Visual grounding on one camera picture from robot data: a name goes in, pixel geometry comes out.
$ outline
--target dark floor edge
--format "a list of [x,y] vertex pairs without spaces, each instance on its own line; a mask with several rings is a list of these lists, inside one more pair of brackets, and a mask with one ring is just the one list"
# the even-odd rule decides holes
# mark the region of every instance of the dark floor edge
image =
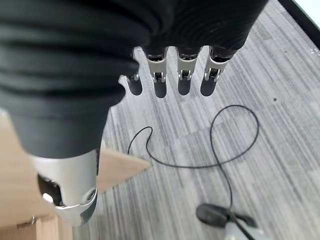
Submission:
[[308,15],[300,8],[294,0],[278,0],[278,2],[293,17],[302,30],[308,35],[313,43],[320,49],[320,29],[308,17]]

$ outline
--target gray carpet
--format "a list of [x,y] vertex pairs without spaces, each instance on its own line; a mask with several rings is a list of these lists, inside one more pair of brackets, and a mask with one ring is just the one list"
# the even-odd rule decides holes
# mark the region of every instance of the gray carpet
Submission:
[[[168,51],[167,96],[157,99],[147,61],[136,50],[143,93],[129,91],[108,116],[107,147],[126,152],[145,126],[154,128],[151,152],[184,165],[213,163],[209,126],[221,108],[243,104],[261,123],[255,146],[224,166],[234,189],[234,210],[254,217],[275,240],[320,237],[320,52],[285,9],[272,0],[255,23],[210,97],[200,94],[208,48],[198,58],[191,91],[181,96],[177,60]],[[122,78],[120,82],[128,89]],[[132,154],[151,161],[137,138]],[[252,141],[255,122],[244,110],[230,109],[213,131],[218,155],[227,160]],[[152,168],[108,191],[92,220],[74,229],[76,240],[222,240],[224,231],[200,223],[201,203],[227,206],[229,193],[217,168]]]

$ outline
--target wooden board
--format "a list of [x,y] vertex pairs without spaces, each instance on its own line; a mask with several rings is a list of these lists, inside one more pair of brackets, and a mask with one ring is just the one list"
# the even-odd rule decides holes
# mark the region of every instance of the wooden board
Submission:
[[57,216],[38,218],[31,225],[0,229],[1,240],[72,240],[72,227]]
[[[139,158],[111,149],[100,153],[97,186],[100,192],[149,167]],[[36,172],[7,117],[0,117],[0,228],[55,216],[39,194]]]

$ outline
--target black wire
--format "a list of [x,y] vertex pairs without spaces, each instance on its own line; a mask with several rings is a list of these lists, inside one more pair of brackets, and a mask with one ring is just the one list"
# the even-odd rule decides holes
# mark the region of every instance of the black wire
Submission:
[[[217,156],[217,153],[215,151],[215,147],[214,147],[214,143],[213,143],[213,138],[212,138],[212,133],[213,133],[213,127],[214,127],[214,124],[215,124],[215,121],[217,119],[217,117],[226,109],[229,109],[229,108],[243,108],[245,110],[247,110],[248,112],[250,112],[253,117],[254,117],[254,120],[256,122],[256,132],[255,132],[255,136],[254,136],[254,139],[252,141],[252,143],[249,145],[249,147],[244,150],[243,152],[241,152],[240,154],[238,154],[237,156],[235,157],[232,157],[231,159],[229,160],[226,160],[226,161],[220,161],[218,156]],[[226,106],[224,108],[222,108],[216,115],[215,117],[213,118],[212,122],[211,122],[211,125],[210,125],[210,145],[211,145],[211,149],[212,149],[212,152],[213,152],[213,155],[216,159],[216,163],[214,164],[209,164],[209,165],[203,165],[203,166],[187,166],[187,165],[175,165],[175,164],[169,164],[169,163],[165,163],[163,161],[160,161],[158,160],[157,158],[155,158],[149,151],[149,148],[148,148],[148,144],[149,144],[149,141],[150,141],[150,138],[152,136],[152,133],[154,132],[154,129],[151,127],[151,126],[146,126],[144,128],[142,128],[140,131],[138,131],[134,137],[132,138],[130,144],[129,144],[129,147],[128,147],[128,151],[127,151],[127,154],[130,153],[130,149],[131,149],[131,146],[135,140],[135,138],[144,130],[146,129],[151,129],[151,132],[150,132],[150,135],[149,137],[147,138],[146,140],[146,143],[145,143],[145,149],[148,153],[148,155],[150,156],[150,158],[152,158],[154,161],[156,161],[157,163],[159,164],[162,164],[162,165],[165,165],[167,167],[172,167],[172,168],[178,168],[178,169],[207,169],[207,168],[214,168],[214,167],[219,167],[219,169],[221,170],[224,178],[225,178],[225,181],[228,185],[228,189],[229,189],[229,196],[230,196],[230,205],[229,205],[229,208],[228,208],[228,213],[229,213],[229,216],[231,217],[231,219],[234,221],[234,223],[238,226],[238,228],[243,232],[243,234],[248,238],[248,240],[255,240],[247,231],[246,229],[239,223],[239,221],[237,220],[235,214],[231,211],[232,207],[233,207],[233,204],[234,204],[234,199],[233,199],[233,191],[232,191],[232,187],[231,187],[231,183],[230,183],[230,180],[227,176],[227,173],[225,172],[225,170],[223,169],[223,164],[226,164],[226,163],[229,163],[229,162],[232,162],[238,158],[240,158],[241,156],[243,156],[246,152],[248,152],[252,147],[253,145],[256,143],[257,141],[257,138],[259,136],[259,130],[260,130],[260,123],[259,123],[259,120],[258,120],[258,117],[257,115],[255,114],[255,112],[253,110],[251,110],[250,108],[246,107],[246,106],[243,106],[243,105],[239,105],[239,104],[234,104],[234,105],[229,105],[229,106]]]

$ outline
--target screw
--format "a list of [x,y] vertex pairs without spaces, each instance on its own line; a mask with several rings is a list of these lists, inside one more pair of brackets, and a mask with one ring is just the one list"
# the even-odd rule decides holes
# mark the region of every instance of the screw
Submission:
[[87,199],[88,201],[91,200],[91,199],[94,197],[95,193],[96,193],[96,190],[92,190],[92,191],[89,193],[89,195],[88,195],[88,197],[87,197],[86,199]]

